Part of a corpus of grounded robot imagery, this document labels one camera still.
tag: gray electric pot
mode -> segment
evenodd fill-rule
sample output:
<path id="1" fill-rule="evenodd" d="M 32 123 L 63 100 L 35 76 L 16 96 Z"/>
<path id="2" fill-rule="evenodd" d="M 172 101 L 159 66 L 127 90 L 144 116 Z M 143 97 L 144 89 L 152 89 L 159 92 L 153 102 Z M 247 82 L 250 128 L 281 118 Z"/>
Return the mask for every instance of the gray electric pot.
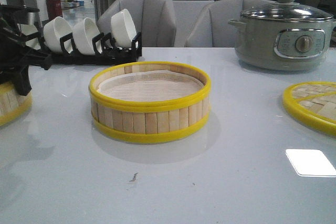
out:
<path id="1" fill-rule="evenodd" d="M 294 0 L 278 0 L 230 19 L 238 29 L 236 53 L 242 61 L 274 70 L 308 70 L 323 61 L 336 26 L 333 16 Z"/>

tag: glass lid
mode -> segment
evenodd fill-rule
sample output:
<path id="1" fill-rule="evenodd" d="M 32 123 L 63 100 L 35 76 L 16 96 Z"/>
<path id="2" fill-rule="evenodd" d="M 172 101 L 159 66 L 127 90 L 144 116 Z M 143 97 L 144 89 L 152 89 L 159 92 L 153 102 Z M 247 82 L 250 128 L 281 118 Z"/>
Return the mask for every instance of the glass lid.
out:
<path id="1" fill-rule="evenodd" d="M 333 16 L 320 9 L 295 3 L 294 0 L 252 7 L 241 12 L 247 18 L 277 20 L 287 22 L 324 22 L 333 20 Z"/>

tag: control panel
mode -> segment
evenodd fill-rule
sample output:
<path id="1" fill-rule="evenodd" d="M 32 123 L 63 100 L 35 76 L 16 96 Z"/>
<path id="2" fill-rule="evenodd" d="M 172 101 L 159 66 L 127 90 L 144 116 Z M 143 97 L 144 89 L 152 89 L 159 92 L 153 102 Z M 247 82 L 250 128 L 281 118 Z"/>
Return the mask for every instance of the control panel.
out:
<path id="1" fill-rule="evenodd" d="M 324 40 L 321 29 L 287 29 L 278 34 L 274 51 L 283 58 L 313 58 L 322 53 Z"/>

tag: bamboo steamer basket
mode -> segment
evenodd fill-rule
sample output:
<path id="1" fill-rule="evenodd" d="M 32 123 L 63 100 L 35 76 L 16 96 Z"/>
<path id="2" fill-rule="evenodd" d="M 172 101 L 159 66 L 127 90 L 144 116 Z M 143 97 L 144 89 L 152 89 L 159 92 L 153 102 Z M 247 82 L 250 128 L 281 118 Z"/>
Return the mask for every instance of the bamboo steamer basket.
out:
<path id="1" fill-rule="evenodd" d="M 184 97 L 153 102 L 114 99 L 97 91 L 99 84 L 109 78 L 155 70 L 186 74 L 203 87 Z M 190 65 L 165 61 L 127 63 L 108 68 L 91 79 L 91 114 L 95 126 L 112 138 L 147 144 L 173 141 L 205 125 L 210 111 L 210 90 L 209 76 Z"/>
<path id="2" fill-rule="evenodd" d="M 0 84 L 0 126 L 23 114 L 32 105 L 32 95 L 19 95 L 12 82 Z"/>
<path id="3" fill-rule="evenodd" d="M 284 91 L 282 103 L 306 126 L 336 136 L 336 82 L 294 84 Z"/>

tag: glossy table surface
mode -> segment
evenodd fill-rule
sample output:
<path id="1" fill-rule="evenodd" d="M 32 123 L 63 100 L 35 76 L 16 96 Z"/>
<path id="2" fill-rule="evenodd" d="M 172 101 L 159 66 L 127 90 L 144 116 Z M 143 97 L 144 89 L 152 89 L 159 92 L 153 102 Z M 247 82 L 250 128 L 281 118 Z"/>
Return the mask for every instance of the glossy table surface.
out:
<path id="1" fill-rule="evenodd" d="M 232 48 L 144 48 L 139 60 L 206 71 L 207 124 L 164 144 L 116 141 L 90 114 L 88 84 L 105 66 L 30 67 L 32 108 L 0 127 L 1 224 L 335 222 L 336 177 L 299 175 L 286 150 L 319 150 L 315 170 L 333 168 L 336 138 L 281 104 L 292 84 L 336 81 L 335 49 L 305 72 L 258 69 Z"/>

